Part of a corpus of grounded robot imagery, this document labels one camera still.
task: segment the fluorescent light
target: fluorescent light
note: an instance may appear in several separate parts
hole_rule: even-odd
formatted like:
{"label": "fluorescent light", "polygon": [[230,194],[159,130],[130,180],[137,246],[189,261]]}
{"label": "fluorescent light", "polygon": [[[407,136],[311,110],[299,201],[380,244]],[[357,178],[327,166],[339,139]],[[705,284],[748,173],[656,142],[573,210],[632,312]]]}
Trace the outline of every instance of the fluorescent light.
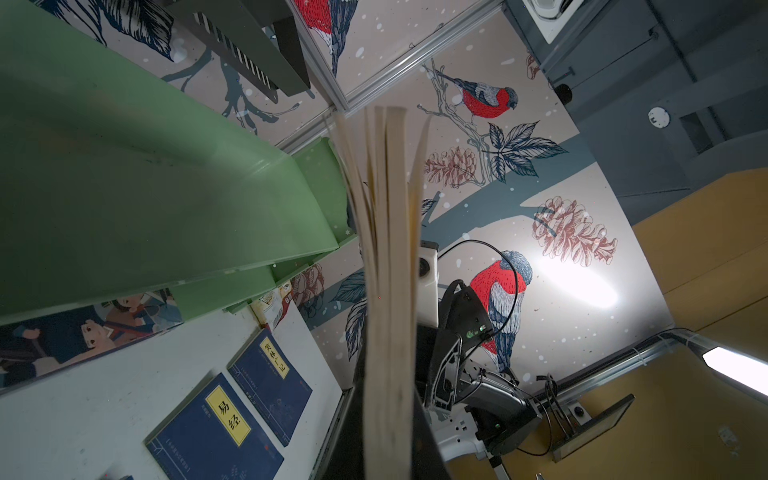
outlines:
{"label": "fluorescent light", "polygon": [[538,262],[538,267],[564,292],[590,305],[608,308],[619,299],[616,290],[588,268],[549,259]]}
{"label": "fluorescent light", "polygon": [[721,346],[704,353],[703,358],[711,369],[768,396],[768,363]]}

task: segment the yellow wall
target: yellow wall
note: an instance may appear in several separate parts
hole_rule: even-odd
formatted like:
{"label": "yellow wall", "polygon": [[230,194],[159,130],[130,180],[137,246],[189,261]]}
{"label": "yellow wall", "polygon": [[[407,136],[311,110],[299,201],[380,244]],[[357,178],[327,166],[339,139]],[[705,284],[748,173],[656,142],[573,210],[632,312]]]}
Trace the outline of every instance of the yellow wall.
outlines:
{"label": "yellow wall", "polygon": [[[768,359],[768,169],[731,174],[634,228],[678,326]],[[615,429],[557,464],[513,452],[514,480],[768,478],[768,406],[716,379],[678,349],[587,394],[601,412],[637,397]],[[728,426],[737,455],[720,440]],[[546,422],[524,447],[546,449]],[[473,455],[449,463],[457,480],[494,478]]]}

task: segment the open book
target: open book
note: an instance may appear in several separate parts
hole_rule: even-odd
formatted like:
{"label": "open book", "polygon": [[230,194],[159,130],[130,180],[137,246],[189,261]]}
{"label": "open book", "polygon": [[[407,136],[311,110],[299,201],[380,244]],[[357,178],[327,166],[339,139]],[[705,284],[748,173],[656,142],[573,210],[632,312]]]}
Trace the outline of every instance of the open book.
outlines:
{"label": "open book", "polygon": [[[429,120],[408,182],[405,119],[404,108],[366,109],[365,159],[353,153],[341,114],[330,128],[355,214],[369,299],[362,406],[368,480],[410,478],[417,249]],[[365,180],[360,164],[366,165]]]}

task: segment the bird head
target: bird head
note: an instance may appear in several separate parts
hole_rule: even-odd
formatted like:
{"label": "bird head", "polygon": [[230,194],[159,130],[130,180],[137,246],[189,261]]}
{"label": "bird head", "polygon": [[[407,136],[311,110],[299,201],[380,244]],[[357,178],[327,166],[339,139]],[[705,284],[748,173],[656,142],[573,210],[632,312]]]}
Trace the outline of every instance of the bird head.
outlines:
{"label": "bird head", "polygon": [[523,257],[523,254],[520,252],[515,252],[514,250],[507,250],[505,252],[502,252],[504,254],[504,257],[502,259],[500,267],[502,270],[512,270],[512,268],[509,266],[509,263],[507,262],[507,258],[510,259],[512,262],[512,266],[515,268],[515,271],[520,274],[521,277],[523,277],[523,281],[525,282],[525,285],[530,285],[531,280],[533,279],[533,269],[531,268],[531,264],[528,263],[528,261]]}
{"label": "bird head", "polygon": [[504,87],[504,90],[507,92],[507,95],[509,95],[509,100],[507,100],[507,106],[514,109],[518,106],[518,94],[512,90],[510,87]]}

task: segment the green panel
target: green panel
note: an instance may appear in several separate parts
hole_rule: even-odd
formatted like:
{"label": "green panel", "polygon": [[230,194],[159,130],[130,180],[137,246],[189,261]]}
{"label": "green panel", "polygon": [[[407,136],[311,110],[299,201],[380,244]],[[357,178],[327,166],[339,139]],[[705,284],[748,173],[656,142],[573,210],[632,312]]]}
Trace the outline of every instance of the green panel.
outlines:
{"label": "green panel", "polygon": [[338,247],[292,157],[0,2],[0,323]]}
{"label": "green panel", "polygon": [[[347,227],[346,185],[329,139],[316,139],[294,154],[293,158],[317,199],[323,216],[331,226],[336,241],[341,244],[349,238],[354,238],[356,234]],[[311,265],[318,259],[317,255],[308,255],[281,262],[272,269],[272,273],[276,280],[284,279],[292,273],[300,273],[302,266]]]}
{"label": "green panel", "polygon": [[195,319],[221,310],[275,288],[269,267],[261,266],[233,272],[199,282],[185,283],[170,289],[184,320]]}

